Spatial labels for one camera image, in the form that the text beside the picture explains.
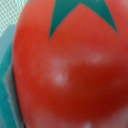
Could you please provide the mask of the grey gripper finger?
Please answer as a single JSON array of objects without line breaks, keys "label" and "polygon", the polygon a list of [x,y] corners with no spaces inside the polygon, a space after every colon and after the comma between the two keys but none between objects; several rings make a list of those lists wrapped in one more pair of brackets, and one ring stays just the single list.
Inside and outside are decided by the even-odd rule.
[{"label": "grey gripper finger", "polygon": [[25,128],[12,67],[15,25],[10,25],[0,38],[0,128]]}]

